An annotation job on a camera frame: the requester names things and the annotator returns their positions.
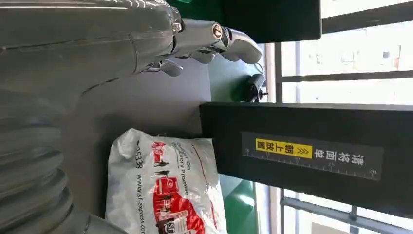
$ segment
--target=gray metal surface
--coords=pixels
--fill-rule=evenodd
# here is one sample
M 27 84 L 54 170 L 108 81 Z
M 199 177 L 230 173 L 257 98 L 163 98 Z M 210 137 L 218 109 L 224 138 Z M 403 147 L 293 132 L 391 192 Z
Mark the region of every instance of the gray metal surface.
M 185 67 L 180 76 L 140 73 L 98 86 L 59 123 L 62 169 L 79 206 L 103 217 L 110 146 L 129 128 L 179 137 L 200 134 L 198 105 L 211 99 L 208 66 L 192 59 L 174 61 Z

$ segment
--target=yellow label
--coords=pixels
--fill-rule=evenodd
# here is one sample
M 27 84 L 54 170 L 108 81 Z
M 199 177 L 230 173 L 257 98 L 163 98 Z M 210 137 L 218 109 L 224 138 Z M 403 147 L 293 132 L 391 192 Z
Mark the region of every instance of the yellow label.
M 269 153 L 289 155 L 303 158 L 313 158 L 313 146 L 282 141 L 255 139 L 255 149 Z

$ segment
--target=robotic arm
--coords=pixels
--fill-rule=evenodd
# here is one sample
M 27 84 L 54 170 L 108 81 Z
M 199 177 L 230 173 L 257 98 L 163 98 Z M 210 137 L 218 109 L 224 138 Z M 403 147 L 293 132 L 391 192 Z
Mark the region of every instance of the robotic arm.
M 143 71 L 171 76 L 171 57 L 211 62 L 216 53 L 254 64 L 244 33 L 182 19 L 164 0 L 10 0 L 0 3 L 0 89 L 75 106 L 88 88 Z
M 256 63 L 247 35 L 182 19 L 164 0 L 0 2 L 0 233 L 121 234 L 73 205 L 54 119 L 114 78 L 164 71 L 171 57 Z

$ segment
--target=red logo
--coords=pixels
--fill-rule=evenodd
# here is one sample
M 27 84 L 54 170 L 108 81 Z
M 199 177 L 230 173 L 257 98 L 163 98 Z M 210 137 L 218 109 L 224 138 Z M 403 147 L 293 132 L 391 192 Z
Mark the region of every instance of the red logo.
M 179 195 L 178 180 L 156 180 L 153 211 L 159 234 L 205 234 L 204 222 L 188 199 Z
M 152 145 L 152 152 L 153 152 L 153 161 L 155 163 L 162 162 L 162 156 L 164 155 L 164 147 L 165 143 L 163 142 L 154 142 Z

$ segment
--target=black panel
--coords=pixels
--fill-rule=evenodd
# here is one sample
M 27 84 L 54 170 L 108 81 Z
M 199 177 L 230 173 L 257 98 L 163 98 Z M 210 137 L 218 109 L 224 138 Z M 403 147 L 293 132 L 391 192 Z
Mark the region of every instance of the black panel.
M 219 173 L 413 217 L 411 107 L 211 102 L 200 113 Z M 241 132 L 382 147 L 381 180 L 242 156 Z
M 321 37 L 320 0 L 222 0 L 224 26 L 257 43 Z

